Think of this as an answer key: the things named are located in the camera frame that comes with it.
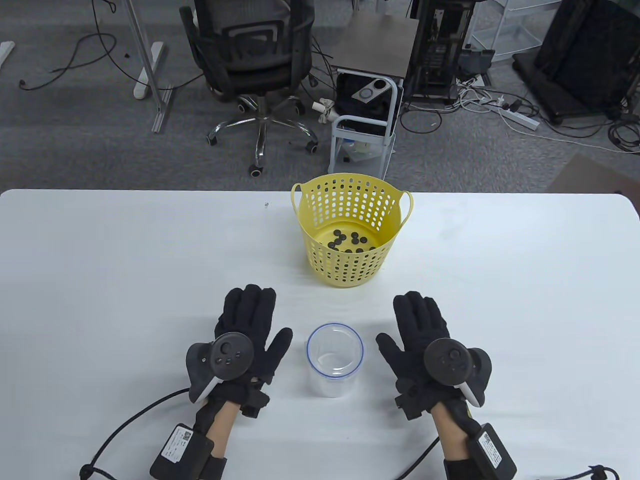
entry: black glove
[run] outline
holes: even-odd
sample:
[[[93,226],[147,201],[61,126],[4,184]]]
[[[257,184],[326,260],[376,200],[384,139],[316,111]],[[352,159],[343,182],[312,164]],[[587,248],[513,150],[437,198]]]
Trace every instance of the black glove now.
[[[283,328],[265,350],[275,304],[276,292],[257,285],[247,285],[244,290],[236,288],[227,294],[215,328],[216,338],[227,332],[245,334],[253,342],[253,363],[240,377],[216,385],[209,394],[210,401],[237,403],[243,415],[253,418],[267,405],[269,397],[260,390],[265,383],[271,383],[293,338],[291,329]]]
[[[449,338],[447,323],[435,300],[408,292],[394,298],[394,311],[404,351],[386,333],[380,333],[376,342],[398,378],[396,388],[401,395],[396,404],[411,420],[425,410],[430,412],[438,402],[460,398],[462,394],[457,388],[436,382],[424,366],[424,351],[429,344]]]

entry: sticker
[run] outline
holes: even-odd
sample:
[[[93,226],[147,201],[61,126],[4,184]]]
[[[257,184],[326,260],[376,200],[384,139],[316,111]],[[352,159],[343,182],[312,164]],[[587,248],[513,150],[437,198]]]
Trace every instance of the sticker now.
[[[172,463],[178,463],[182,458],[182,454],[184,454],[184,451],[187,449],[187,445],[189,445],[191,435],[193,435],[191,430],[177,426],[173,430],[169,441],[167,441],[160,455]]]
[[[500,454],[498,453],[498,449],[491,441],[489,434],[487,432],[484,432],[482,435],[480,435],[480,438],[478,438],[478,443],[482,447],[484,454],[489,459],[493,467],[498,468],[498,465],[500,465],[500,462],[502,461],[502,456],[500,456]]]

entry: plastic cup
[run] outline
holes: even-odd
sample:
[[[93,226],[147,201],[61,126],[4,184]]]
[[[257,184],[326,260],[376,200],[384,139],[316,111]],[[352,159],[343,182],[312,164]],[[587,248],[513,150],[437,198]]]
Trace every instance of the plastic cup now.
[[[353,389],[364,360],[364,343],[342,323],[321,325],[307,341],[311,387],[321,397],[338,398]]]

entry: gray carpet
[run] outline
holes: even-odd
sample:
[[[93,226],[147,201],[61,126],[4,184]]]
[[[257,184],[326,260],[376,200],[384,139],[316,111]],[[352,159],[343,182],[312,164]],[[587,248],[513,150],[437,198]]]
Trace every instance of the gray carpet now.
[[[160,71],[162,82],[179,84],[197,75],[177,14],[184,0],[139,2],[150,39],[164,40],[169,47]],[[111,15],[106,5],[97,3],[102,28],[118,38],[114,58],[137,77],[141,65],[123,9]],[[361,5],[371,9],[373,1],[363,0]],[[390,11],[404,15],[407,5],[407,0],[390,0]],[[350,10],[348,0],[316,0],[314,29],[323,47],[328,49],[340,35]],[[549,20],[538,19],[532,26],[543,30]],[[483,12],[479,25],[492,21],[495,17]],[[36,92],[17,88],[19,79],[30,86],[50,79],[48,71],[64,66],[76,40],[92,31],[90,0],[2,0],[0,41],[14,40],[17,47],[0,71],[0,192],[12,188],[285,190],[294,182],[326,173],[330,128],[308,114],[303,121],[319,136],[318,153],[305,152],[303,135],[272,128],[265,173],[259,179],[249,178],[246,169],[252,163],[255,132],[240,127],[225,132],[216,147],[209,147],[204,140],[207,131],[236,111],[233,104],[214,101],[202,79],[175,93],[159,136],[150,132],[152,100],[135,100],[133,82],[108,59],[69,72]],[[82,46],[77,61],[102,52],[93,38]],[[490,75],[496,88],[527,93],[509,61],[495,64]],[[326,90],[310,92],[315,97],[328,95]],[[304,93],[302,98],[309,103]],[[406,117],[414,129],[429,128],[433,122],[436,118],[430,114]],[[544,125],[538,133],[558,138]],[[585,142],[612,148],[604,131]],[[525,137],[510,131],[494,114],[466,111],[444,116],[442,127],[429,135],[398,127],[387,180],[413,191],[539,192],[576,153],[640,180],[636,156]]]

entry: plastic basket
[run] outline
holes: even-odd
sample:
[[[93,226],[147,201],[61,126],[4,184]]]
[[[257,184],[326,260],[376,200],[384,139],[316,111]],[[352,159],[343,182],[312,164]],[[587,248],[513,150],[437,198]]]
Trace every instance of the plastic basket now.
[[[302,190],[300,206],[295,199],[298,188]],[[402,219],[400,199],[404,194],[410,205]],[[291,189],[291,203],[302,228],[309,264],[334,287],[355,287],[370,280],[413,210],[409,192],[355,173],[333,173],[297,183]],[[346,239],[330,248],[330,242],[337,238],[335,230]],[[353,232],[358,234],[357,243]]]

